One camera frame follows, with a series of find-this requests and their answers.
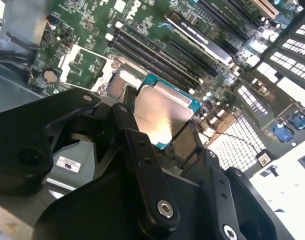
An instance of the pcie slot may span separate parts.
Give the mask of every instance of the pcie slot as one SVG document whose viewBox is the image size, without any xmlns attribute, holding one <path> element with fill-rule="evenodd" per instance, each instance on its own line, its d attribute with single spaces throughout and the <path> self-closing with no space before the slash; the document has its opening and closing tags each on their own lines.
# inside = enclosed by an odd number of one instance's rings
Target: pcie slot
<svg viewBox="0 0 305 240">
<path fill-rule="evenodd" d="M 197 56 L 194 56 L 191 54 L 187 49 L 185 49 L 182 45 L 180 45 L 177 41 L 174 39 L 171 39 L 169 41 L 169 44 L 174 47 L 178 52 L 180 52 L 182 55 L 184 55 L 186 58 L 197 64 L 201 69 L 203 69 L 206 73 L 208 73 L 212 77 L 216 77 L 218 75 L 218 72 L 213 69 L 209 64 L 199 59 Z"/>
<path fill-rule="evenodd" d="M 245 10 L 235 1 L 235 0 L 221 0 L 223 3 L 227 5 L 235 14 L 239 13 L 239 17 L 243 19 L 245 22 L 249 23 L 255 28 L 258 28 L 261 23 L 250 14 L 247 14 Z"/>
<path fill-rule="evenodd" d="M 134 39 L 131 35 L 124 32 L 123 30 L 119 29 L 115 32 L 115 36 L 118 36 L 119 38 L 122 37 L 124 39 L 127 39 L 133 46 L 136 46 L 136 51 L 141 51 L 144 55 L 149 55 L 150 58 L 152 58 L 155 62 L 159 62 L 160 64 L 167 66 L 169 69 L 171 69 L 172 72 L 175 72 L 178 76 L 181 76 L 182 79 L 188 79 L 188 82 L 195 82 L 197 84 L 200 84 L 195 77 L 190 76 L 187 72 L 183 71 L 182 69 L 178 68 L 173 63 L 166 60 L 164 57 L 159 55 L 157 52 L 151 50 L 149 47 L 142 44 L 140 41 Z"/>
<path fill-rule="evenodd" d="M 124 39 L 122 36 L 117 36 L 111 41 L 111 46 L 120 50 L 126 54 L 130 59 L 145 67 L 147 70 L 153 72 L 156 75 L 164 78 L 165 80 L 173 83 L 184 91 L 188 91 L 189 88 L 196 88 L 195 82 L 184 81 L 183 78 L 178 75 L 173 69 L 165 66 L 152 55 L 143 52 L 137 45 L 133 45 L 131 42 Z"/>
<path fill-rule="evenodd" d="M 199 4 L 202 8 L 204 8 L 208 14 L 210 14 L 215 20 L 220 22 L 221 24 L 225 25 L 232 33 L 234 33 L 236 36 L 241 38 L 243 41 L 247 41 L 249 39 L 249 36 L 247 36 L 243 31 L 241 31 L 238 27 L 231 24 L 229 20 L 227 20 L 225 17 L 223 17 L 220 13 L 217 12 L 217 10 L 209 4 L 205 0 L 200 0 Z"/>
<path fill-rule="evenodd" d="M 255 4 L 259 10 L 263 14 L 266 15 L 266 17 L 269 17 L 271 19 L 275 19 L 275 17 L 279 14 L 279 11 L 274 8 L 273 5 L 267 0 L 250 0 L 253 4 Z"/>
</svg>

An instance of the capacitor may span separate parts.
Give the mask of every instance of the capacitor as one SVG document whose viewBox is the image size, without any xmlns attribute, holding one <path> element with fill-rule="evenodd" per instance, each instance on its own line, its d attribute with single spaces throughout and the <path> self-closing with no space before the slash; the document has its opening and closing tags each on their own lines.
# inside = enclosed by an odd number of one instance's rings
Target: capacitor
<svg viewBox="0 0 305 240">
<path fill-rule="evenodd" d="M 263 15 L 259 15 L 257 18 L 258 18 L 258 20 L 259 20 L 260 22 L 262 22 L 262 23 L 264 23 L 264 22 L 266 21 L 266 17 L 263 16 Z"/>
<path fill-rule="evenodd" d="M 149 6 L 155 5 L 155 0 L 148 0 L 148 5 Z"/>
<path fill-rule="evenodd" d="M 304 8 L 302 6 L 300 6 L 300 5 L 298 5 L 294 11 L 296 13 L 300 13 L 302 10 L 304 10 Z"/>
<path fill-rule="evenodd" d="M 56 40 L 57 41 L 61 41 L 61 40 L 63 40 L 64 39 L 64 35 L 63 34 L 60 34 L 59 36 L 56 36 Z"/>
<path fill-rule="evenodd" d="M 48 84 L 53 84 L 58 80 L 58 76 L 56 72 L 52 69 L 44 71 L 43 78 L 46 80 Z"/>
<path fill-rule="evenodd" d="M 269 0 L 269 2 L 274 5 L 279 5 L 282 2 L 282 0 Z"/>
<path fill-rule="evenodd" d="M 282 25 L 279 22 L 270 21 L 270 26 L 274 29 L 280 29 Z"/>
</svg>

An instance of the electronic component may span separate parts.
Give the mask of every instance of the electronic component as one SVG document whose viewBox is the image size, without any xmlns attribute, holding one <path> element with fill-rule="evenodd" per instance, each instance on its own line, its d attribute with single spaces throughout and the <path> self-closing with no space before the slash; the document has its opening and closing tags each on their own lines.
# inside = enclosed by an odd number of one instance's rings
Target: electronic component
<svg viewBox="0 0 305 240">
<path fill-rule="evenodd" d="M 110 42 L 110 46 L 127 54 L 137 64 L 145 66 L 148 70 L 162 76 L 174 85 L 177 85 L 176 83 L 179 82 L 178 87 L 185 92 L 199 84 L 195 77 L 176 67 L 159 53 L 151 50 L 121 29 L 115 32 L 114 36 L 110 38 Z"/>
<path fill-rule="evenodd" d="M 293 139 L 294 133 L 282 123 L 276 123 L 271 127 L 271 132 L 281 141 L 289 142 Z"/>
<path fill-rule="evenodd" d="M 139 89 L 142 81 L 128 69 L 121 67 L 113 76 L 107 87 L 107 95 L 109 97 L 120 100 L 127 86 Z"/>
<path fill-rule="evenodd" d="M 190 22 L 183 19 L 175 12 L 172 12 L 166 18 L 182 33 L 201 46 L 210 56 L 228 66 L 232 57 L 215 44 L 209 37 L 205 36 L 201 31 L 195 28 Z"/>
<path fill-rule="evenodd" d="M 203 62 L 197 56 L 194 56 L 188 50 L 184 49 L 184 47 L 182 45 L 180 45 L 178 42 L 176 42 L 174 39 L 171 39 L 169 41 L 169 44 L 171 46 L 173 46 L 177 51 L 179 51 L 182 55 L 184 55 L 186 58 L 189 58 L 194 64 L 197 64 L 201 69 L 203 69 L 205 72 L 207 72 L 210 76 L 216 77 L 218 75 L 218 72 L 214 68 L 212 68 L 206 62 Z"/>
<path fill-rule="evenodd" d="M 288 117 L 288 121 L 297 129 L 305 129 L 305 114 L 300 111 L 294 112 Z"/>
<path fill-rule="evenodd" d="M 57 73 L 52 69 L 44 71 L 43 78 L 46 80 L 48 84 L 53 84 L 58 80 Z"/>
<path fill-rule="evenodd" d="M 279 14 L 279 11 L 268 0 L 250 1 L 260 9 L 262 14 L 270 19 L 275 19 L 275 17 Z"/>
<path fill-rule="evenodd" d="M 270 26 L 274 29 L 280 29 L 281 28 L 281 24 L 279 22 L 275 22 L 275 21 L 270 21 Z"/>
<path fill-rule="evenodd" d="M 243 19 L 243 21 L 249 23 L 254 28 L 258 28 L 261 24 L 257 18 L 248 14 L 245 9 L 238 3 L 237 0 L 221 0 L 225 3 L 236 15 Z"/>
<path fill-rule="evenodd" d="M 241 31 L 237 26 L 233 25 L 230 21 L 228 21 L 224 16 L 222 16 L 216 8 L 213 7 L 212 4 L 207 2 L 206 0 L 200 0 L 199 5 L 206 10 L 206 12 L 211 15 L 215 20 L 219 23 L 226 26 L 233 34 L 238 36 L 243 41 L 247 41 L 249 36 L 247 36 L 243 31 Z"/>
<path fill-rule="evenodd" d="M 136 98 L 134 116 L 139 130 L 163 149 L 200 106 L 185 92 L 149 73 Z"/>
</svg>

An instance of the white sticker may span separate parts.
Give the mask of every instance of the white sticker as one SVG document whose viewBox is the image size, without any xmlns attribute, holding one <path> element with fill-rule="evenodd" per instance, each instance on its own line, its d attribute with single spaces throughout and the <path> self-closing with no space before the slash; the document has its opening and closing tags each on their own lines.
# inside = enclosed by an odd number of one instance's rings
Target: white sticker
<svg viewBox="0 0 305 240">
<path fill-rule="evenodd" d="M 66 170 L 74 172 L 74 173 L 78 173 L 79 169 L 81 168 L 81 164 L 79 162 L 70 160 L 63 156 L 59 157 L 56 165 L 58 167 L 61 167 L 63 169 L 66 169 Z"/>
<path fill-rule="evenodd" d="M 113 8 L 116 9 L 121 14 L 123 13 L 125 7 L 126 7 L 126 3 L 123 0 L 117 0 L 113 6 Z"/>
</svg>

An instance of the ram slot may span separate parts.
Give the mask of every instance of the ram slot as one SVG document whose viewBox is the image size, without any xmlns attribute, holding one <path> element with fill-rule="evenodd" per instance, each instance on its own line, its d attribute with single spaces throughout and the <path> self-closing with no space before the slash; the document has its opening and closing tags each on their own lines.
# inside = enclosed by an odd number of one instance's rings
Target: ram slot
<svg viewBox="0 0 305 240">
<path fill-rule="evenodd" d="M 136 40 L 135 38 L 133 38 L 130 34 L 126 33 L 125 31 L 119 29 L 115 32 L 115 35 L 116 36 L 123 36 L 124 38 L 127 38 L 129 41 L 132 42 L 133 45 L 140 48 L 143 53 L 150 54 L 153 59 L 156 59 L 160 63 L 162 63 L 163 65 L 168 66 L 173 72 L 178 73 L 181 76 L 181 78 L 188 79 L 191 82 L 195 82 L 197 84 L 200 84 L 200 82 L 198 80 L 196 80 L 196 78 L 200 78 L 200 76 L 191 76 L 186 71 L 177 67 L 176 65 L 174 65 L 173 63 L 171 63 L 170 61 L 165 59 L 163 56 L 161 56 L 159 53 L 153 51 L 152 49 L 150 49 L 146 45 L 142 44 L 140 41 Z"/>
<path fill-rule="evenodd" d="M 178 88 L 187 92 L 189 88 L 196 88 L 197 86 L 194 84 L 189 84 L 188 82 L 183 82 L 178 78 L 178 76 L 174 75 L 169 69 L 166 69 L 163 66 L 156 64 L 150 57 L 147 55 L 142 55 L 141 52 L 138 53 L 137 47 L 133 46 L 129 42 L 125 42 L 118 37 L 115 37 L 111 42 L 110 46 L 116 48 L 117 50 L 124 53 L 130 60 L 134 61 L 139 66 L 143 66 L 148 71 L 162 77 L 163 79 L 169 81 L 174 84 Z"/>
<path fill-rule="evenodd" d="M 247 36 L 243 31 L 241 31 L 238 27 L 231 24 L 229 20 L 227 20 L 225 17 L 223 17 L 220 13 L 217 12 L 217 10 L 209 4 L 205 0 L 200 0 L 199 5 L 207 11 L 209 15 L 211 15 L 215 20 L 220 22 L 221 24 L 225 25 L 233 34 L 238 36 L 243 41 L 247 41 L 250 37 Z"/>
<path fill-rule="evenodd" d="M 174 39 L 169 41 L 169 44 L 174 47 L 178 52 L 188 58 L 190 61 L 198 65 L 201 69 L 203 69 L 206 73 L 208 73 L 212 77 L 216 77 L 218 72 L 212 68 L 209 64 L 199 59 L 197 56 L 191 54 L 187 49 L 185 49 L 181 44 L 179 44 Z"/>
<path fill-rule="evenodd" d="M 161 46 L 159 46 L 157 43 L 154 41 L 150 40 L 148 37 L 145 35 L 141 34 L 138 32 L 136 29 L 134 29 L 131 25 L 129 25 L 127 22 L 125 22 L 122 19 L 118 19 L 125 28 L 131 30 L 131 32 L 136 35 L 136 37 L 140 38 L 143 42 L 148 43 L 149 45 L 153 46 L 155 49 L 157 49 L 157 52 L 167 58 L 167 60 L 171 61 L 173 64 L 175 64 L 178 68 L 181 68 L 182 70 L 189 70 L 192 74 L 196 75 L 197 74 L 192 70 L 192 69 L 187 69 L 187 66 L 183 66 L 180 64 L 180 60 L 176 58 L 175 56 L 171 55 L 169 52 L 164 50 Z"/>
</svg>

